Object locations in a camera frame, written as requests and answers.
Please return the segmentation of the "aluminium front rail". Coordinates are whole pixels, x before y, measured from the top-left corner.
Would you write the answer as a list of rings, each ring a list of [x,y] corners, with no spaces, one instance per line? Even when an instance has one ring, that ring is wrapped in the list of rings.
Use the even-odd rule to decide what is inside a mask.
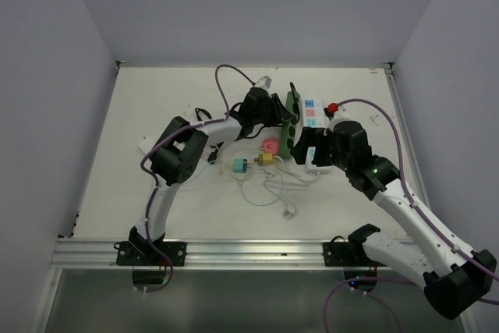
[[[325,268],[339,270],[363,270],[370,267],[326,267],[322,243],[326,240],[208,240],[191,239],[182,267],[189,270],[311,270]],[[159,271],[156,266],[118,266],[117,239],[58,239],[49,266],[54,269],[101,270],[123,268],[140,271]],[[371,267],[387,267],[379,257]]]

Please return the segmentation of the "blue plug adapter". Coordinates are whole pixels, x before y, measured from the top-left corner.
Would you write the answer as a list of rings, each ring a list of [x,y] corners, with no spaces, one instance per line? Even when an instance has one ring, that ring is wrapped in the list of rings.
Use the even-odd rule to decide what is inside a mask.
[[[237,174],[246,174],[249,169],[249,162],[246,158],[235,158],[232,161],[231,170]]]

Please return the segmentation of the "white usb charger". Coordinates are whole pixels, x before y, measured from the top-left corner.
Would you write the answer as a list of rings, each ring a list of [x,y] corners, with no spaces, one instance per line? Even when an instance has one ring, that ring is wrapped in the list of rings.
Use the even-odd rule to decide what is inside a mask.
[[[143,155],[148,154],[155,146],[156,140],[145,136],[138,144],[138,149],[142,152]]]

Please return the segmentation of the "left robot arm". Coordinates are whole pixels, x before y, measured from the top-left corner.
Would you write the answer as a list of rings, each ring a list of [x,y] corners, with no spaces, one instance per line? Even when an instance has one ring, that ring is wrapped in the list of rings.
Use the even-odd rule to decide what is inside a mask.
[[[189,122],[174,117],[140,164],[154,184],[145,211],[129,234],[136,258],[147,265],[160,260],[159,242],[175,195],[194,173],[206,147],[245,139],[258,125],[277,127],[298,119],[298,94],[292,94],[290,104],[284,105],[277,94],[262,87],[251,88],[243,102],[221,119]]]

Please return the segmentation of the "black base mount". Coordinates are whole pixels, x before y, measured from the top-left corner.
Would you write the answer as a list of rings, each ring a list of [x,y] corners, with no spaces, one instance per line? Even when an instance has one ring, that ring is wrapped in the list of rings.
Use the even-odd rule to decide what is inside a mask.
[[[367,257],[361,244],[348,240],[332,240],[322,243],[326,267],[371,267],[373,261]]]
[[[182,267],[187,254],[187,243],[180,241],[164,241],[156,244],[157,248],[171,261],[174,267]],[[142,254],[128,241],[115,243],[117,250],[116,264],[118,266],[156,266],[165,264],[165,259],[155,250],[149,248]]]

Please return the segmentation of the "yellow plug adapter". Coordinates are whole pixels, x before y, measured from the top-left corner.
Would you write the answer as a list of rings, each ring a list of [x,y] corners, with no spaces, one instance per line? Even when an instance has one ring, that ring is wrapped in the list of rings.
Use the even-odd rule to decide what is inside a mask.
[[[254,159],[254,161],[259,166],[269,166],[273,164],[274,155],[270,153],[261,153]]]

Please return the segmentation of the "white power strip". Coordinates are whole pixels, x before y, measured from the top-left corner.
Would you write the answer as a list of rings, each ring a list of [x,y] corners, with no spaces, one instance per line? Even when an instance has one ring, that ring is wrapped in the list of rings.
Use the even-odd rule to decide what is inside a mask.
[[[305,136],[308,129],[323,129],[325,127],[325,114],[322,101],[314,97],[305,97],[300,102],[300,136]],[[331,166],[317,166],[314,162],[315,147],[308,147],[305,158],[305,170],[310,175],[328,175]]]

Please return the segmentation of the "pink plug adapter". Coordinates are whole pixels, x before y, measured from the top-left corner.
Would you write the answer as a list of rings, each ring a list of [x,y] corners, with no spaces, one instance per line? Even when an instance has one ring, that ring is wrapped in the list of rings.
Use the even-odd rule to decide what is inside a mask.
[[[267,138],[262,141],[262,150],[266,154],[277,155],[280,141],[277,137]]]

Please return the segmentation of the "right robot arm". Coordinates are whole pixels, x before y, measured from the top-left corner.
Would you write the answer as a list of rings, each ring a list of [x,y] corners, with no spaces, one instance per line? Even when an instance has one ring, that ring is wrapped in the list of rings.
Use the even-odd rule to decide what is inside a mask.
[[[460,239],[405,184],[387,158],[372,152],[366,130],[355,121],[331,129],[305,127],[292,156],[302,165],[309,149],[314,162],[345,173],[351,186],[387,212],[416,244],[413,249],[364,225],[349,235],[347,254],[354,264],[381,263],[418,285],[429,304],[449,320],[491,289],[497,260]]]

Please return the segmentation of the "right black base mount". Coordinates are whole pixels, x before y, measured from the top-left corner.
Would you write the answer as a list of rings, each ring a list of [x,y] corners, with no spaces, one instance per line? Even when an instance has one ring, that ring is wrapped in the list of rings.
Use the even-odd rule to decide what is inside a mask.
[[[322,243],[326,267],[371,267],[373,261],[367,257],[361,244],[348,240],[332,240]]]

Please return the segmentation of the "green power strip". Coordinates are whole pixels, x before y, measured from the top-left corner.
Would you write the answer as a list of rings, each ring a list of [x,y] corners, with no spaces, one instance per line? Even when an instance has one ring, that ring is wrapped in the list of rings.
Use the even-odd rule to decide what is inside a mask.
[[[291,150],[294,146],[297,123],[300,120],[299,100],[300,95],[296,90],[291,89],[287,93],[285,108],[292,114],[292,119],[285,122],[281,127],[278,149],[278,156],[284,160],[288,160],[292,157]]]

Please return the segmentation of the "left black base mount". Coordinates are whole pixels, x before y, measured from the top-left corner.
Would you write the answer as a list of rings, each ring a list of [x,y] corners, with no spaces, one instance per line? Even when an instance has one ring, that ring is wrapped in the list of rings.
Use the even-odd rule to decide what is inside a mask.
[[[182,267],[187,254],[187,243],[180,241],[164,241],[156,244],[157,248],[171,261],[174,267]],[[156,266],[165,264],[165,259],[155,250],[149,248],[142,254],[128,241],[115,243],[117,250],[116,264],[118,266]]]

